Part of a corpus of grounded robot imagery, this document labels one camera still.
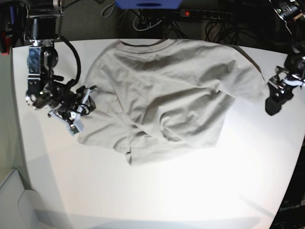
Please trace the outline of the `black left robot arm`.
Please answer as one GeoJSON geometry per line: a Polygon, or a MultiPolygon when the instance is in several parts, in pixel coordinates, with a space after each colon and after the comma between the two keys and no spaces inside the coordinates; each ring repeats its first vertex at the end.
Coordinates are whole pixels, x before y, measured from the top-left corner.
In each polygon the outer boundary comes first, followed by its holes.
{"type": "Polygon", "coordinates": [[[277,66],[275,75],[267,82],[269,97],[265,101],[265,111],[273,116],[282,105],[290,101],[296,87],[305,86],[305,2],[303,0],[271,0],[272,8],[284,22],[289,32],[288,44],[293,53],[288,54],[284,66],[277,66]]]}

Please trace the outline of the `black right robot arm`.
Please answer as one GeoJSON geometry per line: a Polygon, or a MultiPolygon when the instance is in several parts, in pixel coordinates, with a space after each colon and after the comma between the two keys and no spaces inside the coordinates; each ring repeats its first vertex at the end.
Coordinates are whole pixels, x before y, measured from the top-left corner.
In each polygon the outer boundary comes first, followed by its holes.
{"type": "Polygon", "coordinates": [[[61,117],[72,113],[88,115],[95,109],[90,92],[81,87],[73,92],[81,76],[81,61],[74,46],[60,35],[64,7],[61,0],[33,0],[26,4],[24,40],[29,41],[27,57],[27,103],[35,109],[50,108],[61,117]],[[77,65],[76,77],[63,84],[64,78],[54,74],[58,63],[55,41],[64,42],[72,51],[77,65]]]}

